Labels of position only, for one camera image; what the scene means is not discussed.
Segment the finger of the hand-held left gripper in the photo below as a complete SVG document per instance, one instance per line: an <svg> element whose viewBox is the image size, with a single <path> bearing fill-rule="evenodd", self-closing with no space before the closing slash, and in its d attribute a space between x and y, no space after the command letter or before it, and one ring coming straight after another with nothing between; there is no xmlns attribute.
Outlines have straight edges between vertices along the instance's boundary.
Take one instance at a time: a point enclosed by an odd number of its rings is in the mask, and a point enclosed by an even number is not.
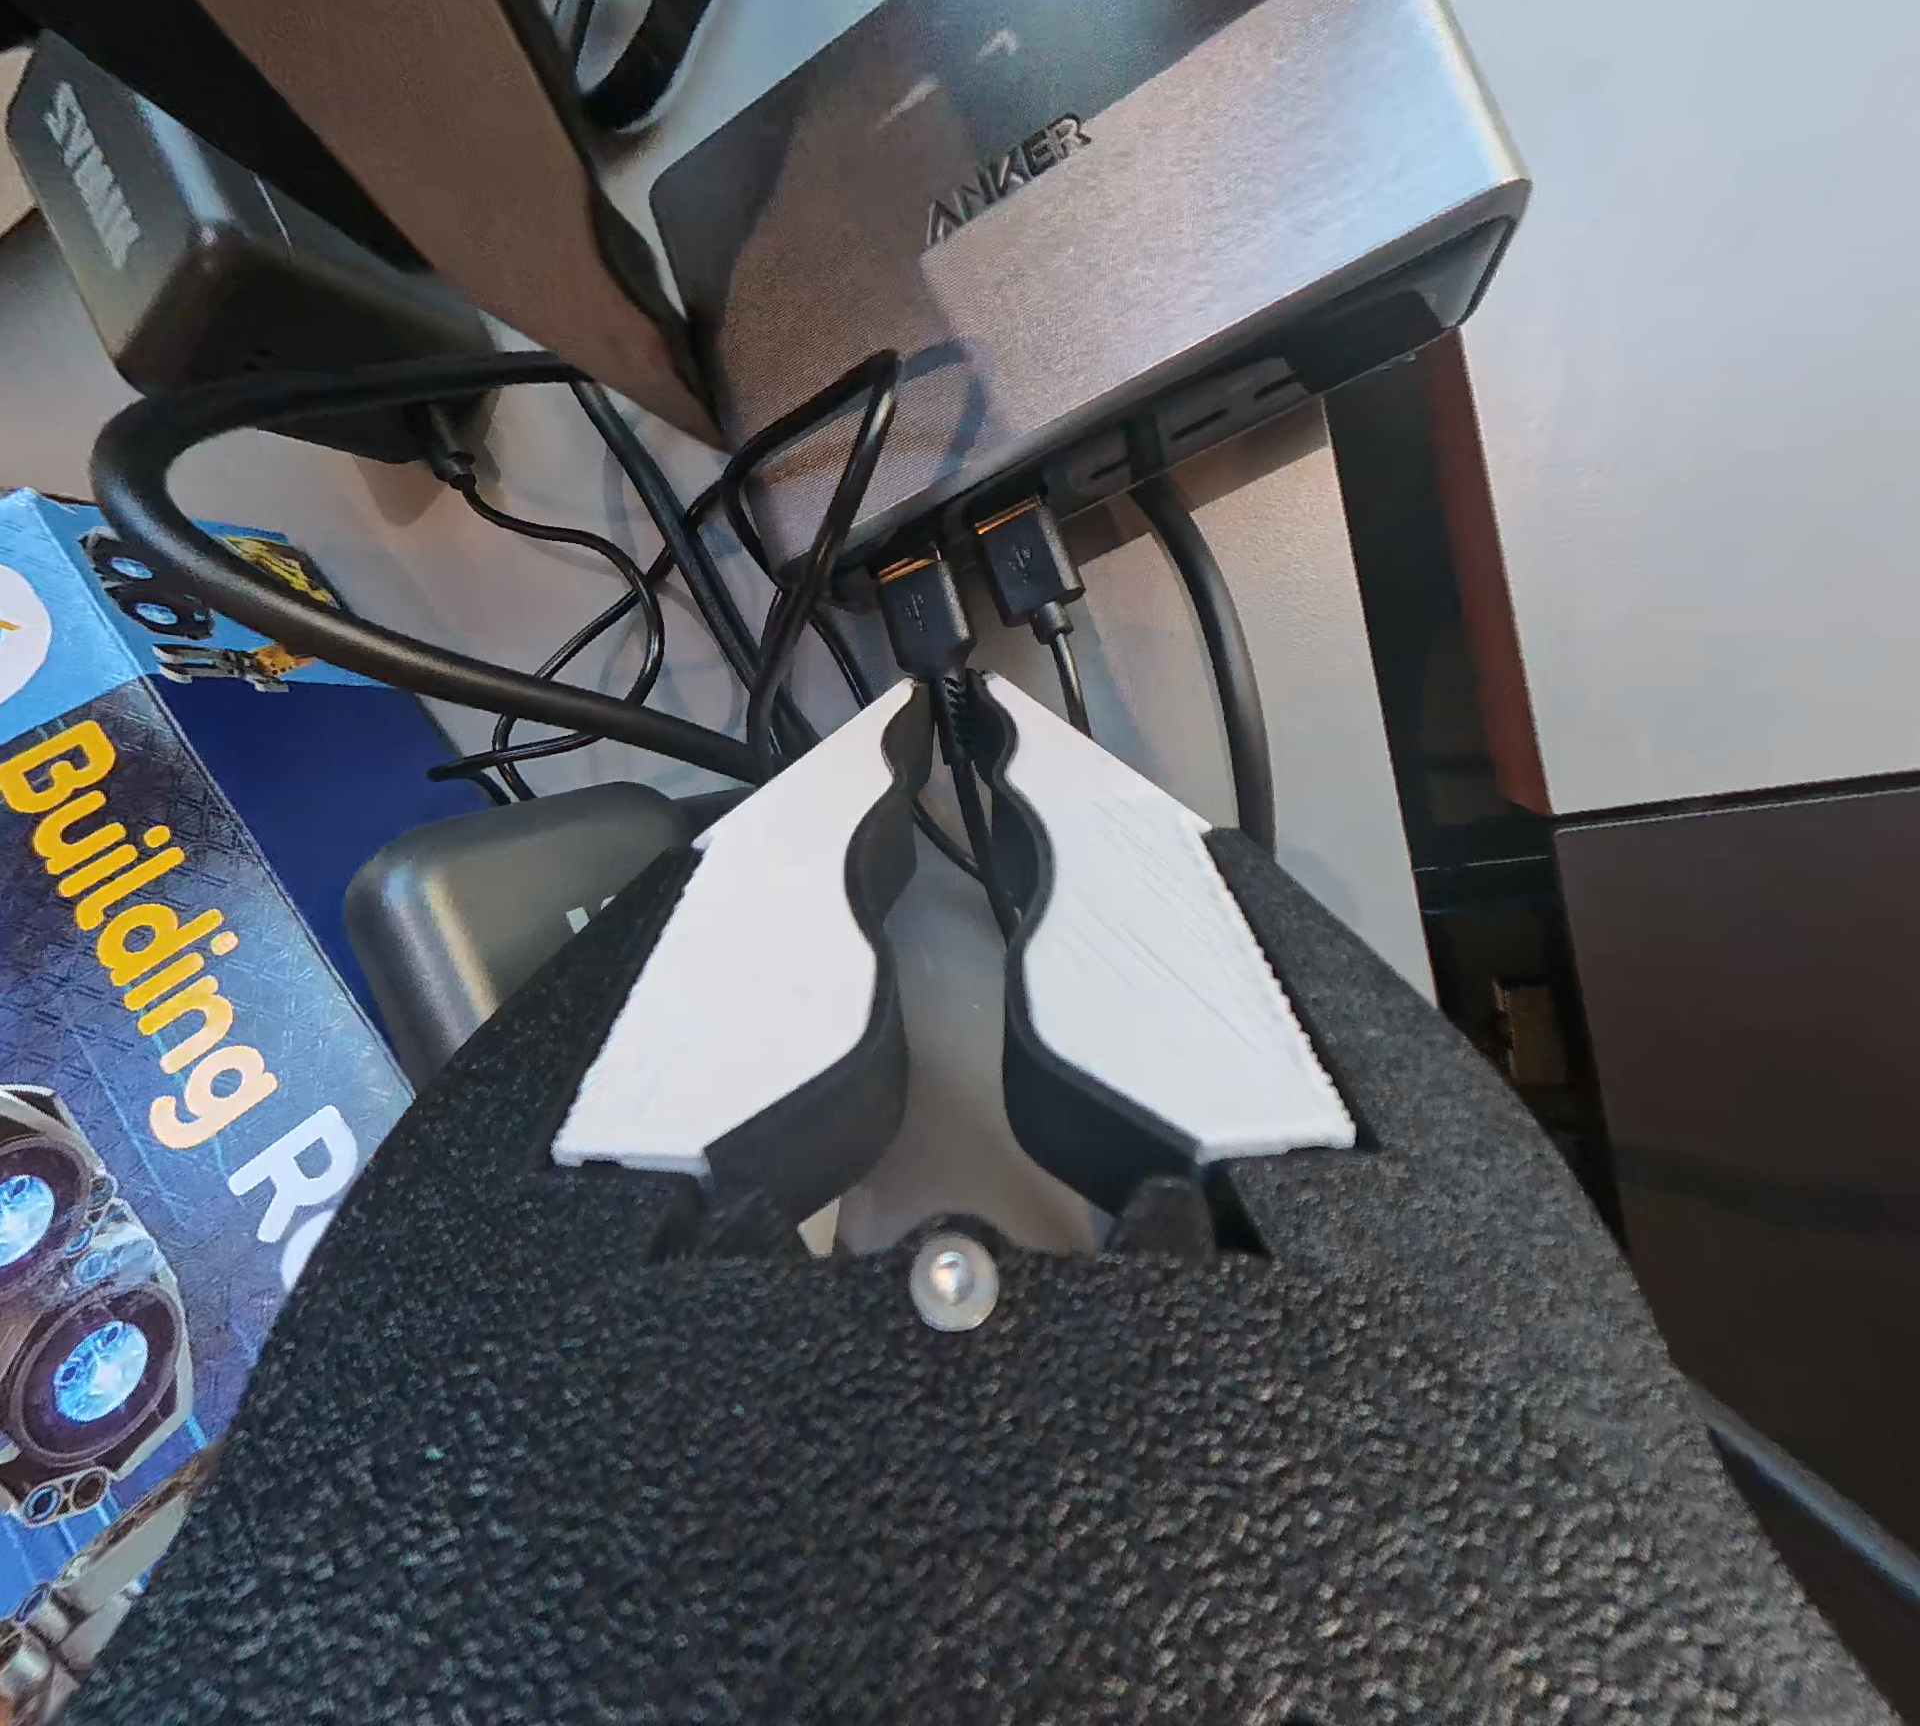
<svg viewBox="0 0 1920 1726"><path fill-rule="evenodd" d="M540 0L46 0L46 30L347 237L717 438Z"/></svg>

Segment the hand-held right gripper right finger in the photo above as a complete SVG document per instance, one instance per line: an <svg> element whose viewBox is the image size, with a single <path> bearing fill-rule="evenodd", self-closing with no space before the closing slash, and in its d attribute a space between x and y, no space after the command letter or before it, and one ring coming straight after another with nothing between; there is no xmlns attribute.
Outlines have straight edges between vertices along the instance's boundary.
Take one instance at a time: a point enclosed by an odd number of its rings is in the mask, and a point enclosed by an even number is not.
<svg viewBox="0 0 1920 1726"><path fill-rule="evenodd" d="M1031 1159L1259 1159L1356 1121L1210 827L1001 674L969 674L1017 890L1001 1085Z"/></svg>

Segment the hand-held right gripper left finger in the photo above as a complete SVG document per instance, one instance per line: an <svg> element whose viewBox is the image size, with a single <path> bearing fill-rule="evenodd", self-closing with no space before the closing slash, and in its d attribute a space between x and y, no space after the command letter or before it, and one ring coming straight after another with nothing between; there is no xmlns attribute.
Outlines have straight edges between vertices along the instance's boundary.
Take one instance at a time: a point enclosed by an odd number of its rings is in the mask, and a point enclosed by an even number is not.
<svg viewBox="0 0 1920 1726"><path fill-rule="evenodd" d="M919 865L917 798L899 681L697 836L553 1163L867 1173L906 1105L885 918Z"/></svg>

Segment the grey charging hub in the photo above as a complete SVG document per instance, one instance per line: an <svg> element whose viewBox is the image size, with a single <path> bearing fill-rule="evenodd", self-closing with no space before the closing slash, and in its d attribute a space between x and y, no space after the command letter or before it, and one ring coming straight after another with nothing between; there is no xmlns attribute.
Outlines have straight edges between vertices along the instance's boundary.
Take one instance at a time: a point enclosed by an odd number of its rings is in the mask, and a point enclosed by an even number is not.
<svg viewBox="0 0 1920 1726"><path fill-rule="evenodd" d="M650 202L741 482L800 574L878 354L839 574L1070 515L1457 328L1531 183L1448 0L885 0Z"/></svg>

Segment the black power adapter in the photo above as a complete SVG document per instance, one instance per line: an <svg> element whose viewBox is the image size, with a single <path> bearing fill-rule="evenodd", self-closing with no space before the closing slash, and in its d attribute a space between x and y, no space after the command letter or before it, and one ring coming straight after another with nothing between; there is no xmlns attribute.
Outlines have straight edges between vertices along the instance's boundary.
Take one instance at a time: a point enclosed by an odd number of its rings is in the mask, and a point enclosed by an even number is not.
<svg viewBox="0 0 1920 1726"><path fill-rule="evenodd" d="M9 142L86 320L141 394L493 354L479 312L43 34Z"/></svg>

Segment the black charger block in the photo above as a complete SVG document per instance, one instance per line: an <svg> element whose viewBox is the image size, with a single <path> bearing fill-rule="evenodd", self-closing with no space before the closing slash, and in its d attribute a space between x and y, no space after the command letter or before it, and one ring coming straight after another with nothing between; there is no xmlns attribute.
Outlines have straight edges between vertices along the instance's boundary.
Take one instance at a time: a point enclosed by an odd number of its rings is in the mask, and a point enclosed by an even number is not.
<svg viewBox="0 0 1920 1726"><path fill-rule="evenodd" d="M742 798L603 781L375 851L347 882L344 938L406 1082L420 1091L636 873Z"/></svg>

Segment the blue toy box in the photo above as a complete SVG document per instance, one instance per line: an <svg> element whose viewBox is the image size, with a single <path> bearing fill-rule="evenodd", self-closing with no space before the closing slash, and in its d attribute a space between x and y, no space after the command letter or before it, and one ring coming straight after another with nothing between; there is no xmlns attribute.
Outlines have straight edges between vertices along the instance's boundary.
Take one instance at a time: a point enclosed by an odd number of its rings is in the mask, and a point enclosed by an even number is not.
<svg viewBox="0 0 1920 1726"><path fill-rule="evenodd" d="M354 873L479 795L408 695L3 492L3 1721L51 1722L180 1533L413 1091Z"/></svg>

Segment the black tablet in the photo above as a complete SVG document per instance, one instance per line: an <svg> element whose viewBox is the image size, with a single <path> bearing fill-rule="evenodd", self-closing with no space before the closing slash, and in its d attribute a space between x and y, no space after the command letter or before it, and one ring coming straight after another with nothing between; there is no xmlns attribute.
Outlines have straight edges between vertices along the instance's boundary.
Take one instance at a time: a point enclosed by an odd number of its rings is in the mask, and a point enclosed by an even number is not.
<svg viewBox="0 0 1920 1726"><path fill-rule="evenodd" d="M1565 815L1633 1275L1715 1428L1916 1610L1916 775Z"/></svg>

